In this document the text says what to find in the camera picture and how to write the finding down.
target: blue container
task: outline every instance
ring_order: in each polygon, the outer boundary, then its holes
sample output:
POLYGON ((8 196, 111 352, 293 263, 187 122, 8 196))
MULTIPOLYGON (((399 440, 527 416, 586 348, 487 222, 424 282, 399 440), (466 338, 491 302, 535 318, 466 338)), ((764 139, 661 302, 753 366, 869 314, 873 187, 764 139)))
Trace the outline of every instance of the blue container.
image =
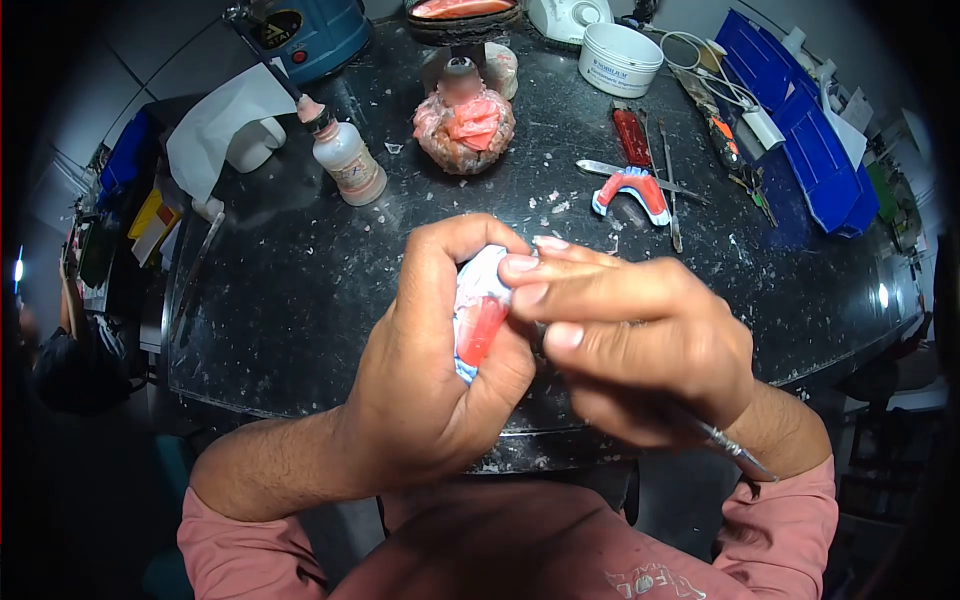
POLYGON ((817 85, 783 44, 739 12, 727 13, 716 41, 728 52, 724 67, 729 66, 769 112, 783 105, 791 84, 816 97, 817 85))
POLYGON ((141 170, 156 168, 160 149, 157 141, 159 134, 159 124, 150 118, 144 108, 123 128, 107 164, 104 165, 104 171, 100 174, 98 209, 113 210, 110 199, 115 199, 115 196, 111 196, 114 190, 133 182, 141 170))
POLYGON ((295 84, 335 71, 370 40, 371 25, 356 0, 275 0, 251 33, 280 57, 295 84))
POLYGON ((853 203, 853 208, 847 213, 843 225, 834 232, 844 237, 863 235, 880 210, 880 198, 876 195, 870 176, 867 175, 867 168, 862 164, 856 170, 856 178, 860 182, 863 193, 853 203))
POLYGON ((879 200, 866 169, 851 165, 824 115, 817 85, 770 32, 737 11, 727 14, 716 40, 728 52, 724 67, 772 113, 786 138, 783 150, 814 220, 827 233, 861 235, 879 200))

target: bottle label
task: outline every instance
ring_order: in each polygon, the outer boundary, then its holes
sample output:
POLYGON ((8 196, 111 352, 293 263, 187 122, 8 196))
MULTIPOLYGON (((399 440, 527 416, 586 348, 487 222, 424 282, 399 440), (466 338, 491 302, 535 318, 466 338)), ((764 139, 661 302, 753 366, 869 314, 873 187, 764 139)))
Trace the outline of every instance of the bottle label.
POLYGON ((343 169, 331 170, 330 175, 345 192, 362 189, 370 183, 376 177, 376 161, 370 156, 367 144, 360 149, 360 156, 343 169))

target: pink shirt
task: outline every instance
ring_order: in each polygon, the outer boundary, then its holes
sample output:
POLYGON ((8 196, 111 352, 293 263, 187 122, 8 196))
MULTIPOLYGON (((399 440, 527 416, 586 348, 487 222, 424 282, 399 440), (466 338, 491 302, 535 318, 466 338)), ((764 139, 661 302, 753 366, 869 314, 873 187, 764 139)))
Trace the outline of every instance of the pink shirt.
MULTIPOLYGON (((393 532, 329 596, 380 598, 819 598, 837 524, 833 457, 723 504, 703 563, 632 529, 595 492, 549 482, 457 483, 383 498, 393 532)), ((295 517, 231 520, 188 490, 180 550, 196 597, 326 598, 295 517)))

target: charging cable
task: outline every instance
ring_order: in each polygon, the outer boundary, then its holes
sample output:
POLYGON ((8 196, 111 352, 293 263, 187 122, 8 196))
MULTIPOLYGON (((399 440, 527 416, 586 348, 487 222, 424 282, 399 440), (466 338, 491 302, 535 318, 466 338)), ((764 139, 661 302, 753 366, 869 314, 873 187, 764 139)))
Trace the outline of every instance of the charging cable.
POLYGON ((699 37, 695 36, 694 34, 691 34, 688 32, 680 32, 680 31, 668 32, 664 29, 659 29, 646 24, 643 26, 643 29, 644 31, 651 31, 651 32, 663 34, 663 37, 660 38, 660 50, 663 52, 663 59, 666 60, 667 64, 675 68, 682 69, 684 71, 692 71, 693 74, 697 76, 697 79, 700 80, 700 82, 704 85, 706 89, 710 90, 713 94, 715 94, 716 96, 719 96, 720 98, 723 98, 724 100, 726 100, 731 104, 735 104, 747 111, 761 110, 760 102, 756 99, 756 96, 753 94, 753 92, 751 92, 749 89, 747 89, 743 85, 735 84, 734 82, 730 81, 730 78, 727 77, 727 72, 723 70, 723 64, 720 63, 720 58, 717 56, 716 52, 713 51, 713 48, 708 43, 706 43, 699 37), (696 51, 697 59, 692 64, 679 64, 669 59, 666 56, 666 52, 663 49, 663 43, 670 37, 674 37, 676 39, 679 39, 689 44, 690 47, 693 48, 694 51, 696 51), (708 70, 706 70, 706 68, 700 66, 700 63, 701 63, 700 48, 701 47, 707 48, 707 50, 713 56, 713 60, 717 63, 717 67, 720 69, 720 75, 723 76, 723 79, 716 77, 715 75, 710 73, 708 70), (716 84, 721 84, 722 86, 724 86, 726 89, 729 90, 728 93, 730 93, 733 97, 731 98, 727 94, 723 94, 717 91, 716 88, 710 85, 711 82, 716 84))

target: plastic bottle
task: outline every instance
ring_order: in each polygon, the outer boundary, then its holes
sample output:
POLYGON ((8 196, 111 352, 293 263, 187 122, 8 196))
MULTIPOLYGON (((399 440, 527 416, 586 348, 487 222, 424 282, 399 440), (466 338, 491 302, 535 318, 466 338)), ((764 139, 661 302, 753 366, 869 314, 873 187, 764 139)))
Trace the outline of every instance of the plastic bottle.
POLYGON ((339 123, 327 110, 303 94, 297 102, 300 122, 317 139, 313 157, 337 182, 347 204, 371 203, 387 186, 387 174, 370 155, 352 123, 339 123))

